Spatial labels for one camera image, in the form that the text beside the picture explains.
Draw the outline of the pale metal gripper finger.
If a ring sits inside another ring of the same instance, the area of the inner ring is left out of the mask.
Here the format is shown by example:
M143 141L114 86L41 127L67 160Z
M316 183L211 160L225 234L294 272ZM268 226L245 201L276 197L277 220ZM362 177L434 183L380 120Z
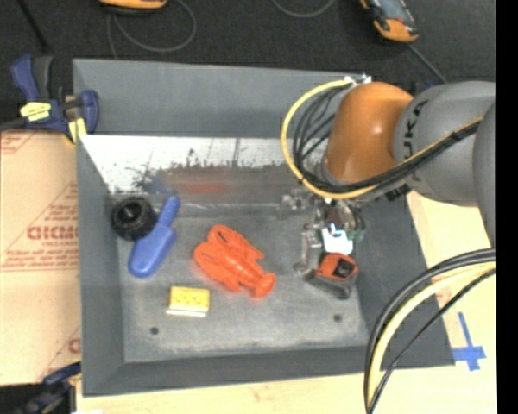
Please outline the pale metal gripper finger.
M323 242L316 229L306 229L301 232L300 258L294 264L297 273L308 273L318 268L323 251Z

